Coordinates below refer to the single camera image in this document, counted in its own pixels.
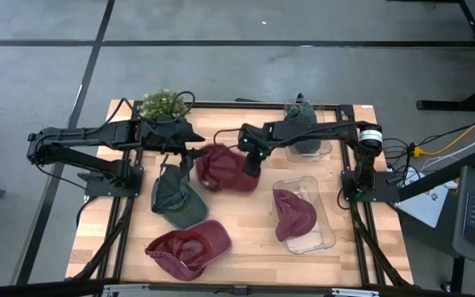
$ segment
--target wooden table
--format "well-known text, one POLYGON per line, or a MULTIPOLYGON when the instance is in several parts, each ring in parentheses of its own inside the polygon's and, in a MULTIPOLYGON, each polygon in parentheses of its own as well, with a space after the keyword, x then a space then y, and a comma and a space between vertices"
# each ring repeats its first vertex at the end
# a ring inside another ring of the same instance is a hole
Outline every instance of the wooden table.
MULTIPOLYGON (((111 101, 109 114, 118 104, 111 101)), ((355 119, 376 122, 372 106, 354 106, 355 119)), ((325 121, 335 121, 333 111, 324 113, 325 121)), ((114 120, 127 120, 130 110, 123 106, 114 120)), ((194 108, 187 120, 197 134, 212 142, 217 130, 233 129, 243 122, 262 126, 264 122, 281 120, 282 110, 194 108)), ((221 133, 218 142, 236 144, 237 132, 221 133)), ((233 241, 233 248, 205 270, 192 283, 199 284, 240 284, 240 285, 304 285, 304 286, 358 286, 360 273, 355 251, 355 238, 350 212, 336 205, 336 195, 341 187, 340 171, 342 158, 340 144, 332 141, 332 151, 315 163, 293 163, 286 159, 282 148, 276 149, 263 162, 262 174, 257 189, 249 196, 222 191, 211 193, 204 189, 195 175, 190 173, 191 183, 203 195, 209 207, 209 219, 218 220, 227 229, 233 241), (312 175, 318 180, 320 196, 329 224, 336 235, 336 244, 326 250, 294 255, 275 238, 278 222, 273 212, 272 186, 280 180, 312 175)), ((98 149, 97 156, 114 160, 122 153, 105 147, 98 149)), ((351 164, 355 161, 351 155, 351 164)), ((135 282, 180 282, 168 275, 157 263, 144 254, 144 249, 158 236, 174 228, 159 214, 150 210, 150 195, 159 164, 164 156, 155 152, 144 152, 142 164, 145 168, 143 187, 136 198, 129 226, 121 280, 135 282)), ((169 163, 179 163, 179 158, 170 156, 169 163)), ((375 169, 386 170, 383 154, 377 158, 375 169)), ((111 197, 100 197, 83 212, 69 259, 67 276, 74 276, 101 246, 111 211, 111 197)), ((412 273, 402 238, 401 225, 397 214, 389 206, 373 203, 374 222, 379 246, 401 276, 412 283, 412 273)), ((360 204, 360 213, 364 211, 360 204)), ((376 283, 371 251, 365 246, 370 281, 376 283)), ((106 276, 112 276, 115 263, 116 245, 111 249, 106 276)))

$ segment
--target yellow cable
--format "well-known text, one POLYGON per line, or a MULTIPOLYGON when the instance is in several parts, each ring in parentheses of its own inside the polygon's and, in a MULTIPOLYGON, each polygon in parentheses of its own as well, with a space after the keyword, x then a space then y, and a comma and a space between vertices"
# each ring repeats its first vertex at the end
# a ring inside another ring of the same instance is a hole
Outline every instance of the yellow cable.
POLYGON ((415 150, 418 150, 417 152, 414 152, 414 156, 416 156, 416 158, 418 158, 420 155, 427 155, 427 156, 435 156, 435 155, 438 155, 440 153, 443 153, 445 150, 447 150, 448 148, 450 148, 452 145, 454 145, 455 143, 457 143, 461 138, 463 138, 468 132, 472 131, 473 129, 475 128, 475 125, 474 126, 471 126, 470 128, 466 129, 460 136, 458 136, 458 138, 454 139, 451 143, 449 143, 448 145, 446 145, 444 148, 438 150, 437 152, 426 152, 424 151, 422 148, 420 147, 416 147, 415 150))

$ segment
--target gray floor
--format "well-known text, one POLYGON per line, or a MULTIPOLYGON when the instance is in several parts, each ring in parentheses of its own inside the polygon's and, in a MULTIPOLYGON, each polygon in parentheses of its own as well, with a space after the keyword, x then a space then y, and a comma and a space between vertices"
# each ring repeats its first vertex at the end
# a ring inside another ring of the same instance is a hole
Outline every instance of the gray floor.
MULTIPOLYGON (((469 2, 475 15, 475 2, 469 2)), ((105 7, 104 0, 0 0, 0 38, 93 40, 105 7)), ((106 39, 469 40, 470 35, 459 7, 448 4, 131 0, 115 4, 106 39)), ((7 189, 0 199, 0 285, 11 281, 46 180, 26 161, 26 136, 67 123, 90 52, 0 48, 0 186, 7 189)), ((140 98, 159 87, 188 89, 208 101, 283 101, 303 92, 316 101, 372 104, 386 136, 419 141, 475 120, 475 114, 415 109, 416 100, 459 100, 474 92, 475 49, 102 48, 79 125, 99 125, 111 98, 140 98)), ((76 180, 76 172, 67 168, 64 176, 76 180)), ((62 183, 31 281, 63 279, 81 204, 82 191, 62 183)), ((405 238, 415 282, 438 289, 449 279, 452 259, 405 238)), ((472 262, 463 291, 475 293, 472 262)))

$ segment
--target red baseball cap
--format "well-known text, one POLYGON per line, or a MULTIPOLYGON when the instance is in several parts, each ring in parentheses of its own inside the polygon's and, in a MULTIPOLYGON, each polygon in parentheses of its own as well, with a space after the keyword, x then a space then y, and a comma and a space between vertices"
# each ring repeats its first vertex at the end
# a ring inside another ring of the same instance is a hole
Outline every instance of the red baseball cap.
POLYGON ((181 281, 199 277, 206 266, 228 252, 232 241, 223 225, 208 219, 185 230, 175 230, 153 240, 146 255, 181 281))
POLYGON ((195 160, 195 171, 200 183, 209 190, 254 191, 257 188, 259 177, 243 172, 244 155, 223 144, 208 144, 200 151, 206 154, 195 160))
POLYGON ((311 231, 317 223, 314 206, 292 191, 273 190, 274 202, 280 222, 276 226, 276 238, 283 242, 289 237, 298 237, 311 231))

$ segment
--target potted plant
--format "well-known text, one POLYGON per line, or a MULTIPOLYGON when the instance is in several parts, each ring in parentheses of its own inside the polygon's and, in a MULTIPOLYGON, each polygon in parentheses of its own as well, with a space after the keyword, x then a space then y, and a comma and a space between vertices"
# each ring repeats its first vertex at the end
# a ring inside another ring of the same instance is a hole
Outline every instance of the potted plant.
POLYGON ((139 106, 138 112, 146 119, 157 119, 159 116, 170 117, 172 115, 180 115, 186 110, 185 102, 182 96, 173 102, 176 96, 177 92, 159 88, 158 92, 144 95, 144 101, 139 106))

